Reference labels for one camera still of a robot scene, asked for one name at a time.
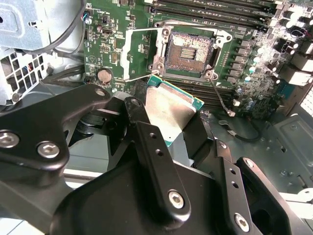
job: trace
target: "screw hole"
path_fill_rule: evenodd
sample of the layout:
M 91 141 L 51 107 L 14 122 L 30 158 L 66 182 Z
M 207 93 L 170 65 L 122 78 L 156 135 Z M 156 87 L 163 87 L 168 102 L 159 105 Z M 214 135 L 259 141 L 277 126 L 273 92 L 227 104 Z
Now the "screw hole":
M 234 181 L 232 181 L 231 184 L 232 184 L 235 188 L 239 188 L 238 184 L 236 184 Z
M 153 138 L 153 139 L 156 139 L 157 136 L 155 135 L 155 133 L 150 133 L 150 137 Z
M 132 99 L 132 103 L 136 106 L 140 106 L 139 102 L 136 99 Z
M 159 155 L 160 157 L 163 156 L 163 152 L 159 149 L 156 150 L 156 154 Z
M 229 169 L 231 173 L 233 173 L 234 175 L 236 174 L 236 172 L 231 168 Z

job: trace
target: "shiny metal surface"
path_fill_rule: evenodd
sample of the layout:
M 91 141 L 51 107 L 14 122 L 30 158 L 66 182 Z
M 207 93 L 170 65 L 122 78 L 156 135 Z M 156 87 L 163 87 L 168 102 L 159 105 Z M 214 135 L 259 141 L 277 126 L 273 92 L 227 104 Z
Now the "shiny metal surface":
M 160 128 L 165 141 L 173 142 L 196 110 L 192 99 L 160 84 L 147 89 L 146 111 L 152 125 Z

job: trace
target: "green circuit board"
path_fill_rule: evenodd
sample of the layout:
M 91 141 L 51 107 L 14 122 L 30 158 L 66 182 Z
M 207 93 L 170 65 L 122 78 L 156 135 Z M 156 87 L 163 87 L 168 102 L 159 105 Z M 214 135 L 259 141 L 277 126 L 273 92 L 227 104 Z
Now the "green circuit board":
M 218 109 L 220 105 L 209 81 L 214 77 L 225 103 L 237 116 L 250 113 L 254 118 L 267 118 L 285 96 L 281 87 L 289 86 L 283 80 L 277 84 L 271 79 L 279 78 L 282 66 L 292 59 L 292 54 L 276 48 L 277 42 L 283 39 L 301 46 L 308 40 L 294 37 L 280 22 L 286 19 L 284 12 L 290 10 L 301 17 L 311 17 L 310 4 L 294 1 L 278 6 L 266 0 L 89 0 L 86 10 L 92 23 L 87 25 L 84 48 L 87 82 L 103 86 L 110 93 L 132 93 L 135 80 L 151 75 L 161 63 L 162 72 L 158 70 L 156 75 L 203 100 L 208 108 Z M 308 29 L 302 22 L 294 26 Z M 165 54 L 156 63 L 162 27 L 170 27 L 170 33 L 163 44 Z M 125 53 L 127 44 L 130 48 Z M 269 64 L 275 65 L 275 72 L 268 69 Z M 109 71 L 111 78 L 107 80 L 104 74 L 105 79 L 99 79 L 101 70 Z M 233 99 L 241 104 L 232 107 Z

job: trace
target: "metal plate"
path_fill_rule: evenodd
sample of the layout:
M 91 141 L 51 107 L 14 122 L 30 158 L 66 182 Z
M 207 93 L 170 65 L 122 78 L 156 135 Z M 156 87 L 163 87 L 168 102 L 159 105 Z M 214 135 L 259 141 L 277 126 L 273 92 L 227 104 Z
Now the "metal plate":
M 0 47 L 35 50 L 49 44 L 43 1 L 0 2 Z
M 161 130 L 169 146 L 181 133 L 196 109 L 193 100 L 173 88 L 161 83 L 159 87 L 147 89 L 146 111 L 152 125 Z

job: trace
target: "motherboard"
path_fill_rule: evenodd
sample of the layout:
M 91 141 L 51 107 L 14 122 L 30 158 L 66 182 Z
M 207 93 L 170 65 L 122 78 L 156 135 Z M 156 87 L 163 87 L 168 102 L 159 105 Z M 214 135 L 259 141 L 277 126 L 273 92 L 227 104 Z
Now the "motherboard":
M 312 82 L 312 12 L 305 0 L 89 0 L 85 82 L 134 93 L 157 75 L 212 112 L 267 119 Z

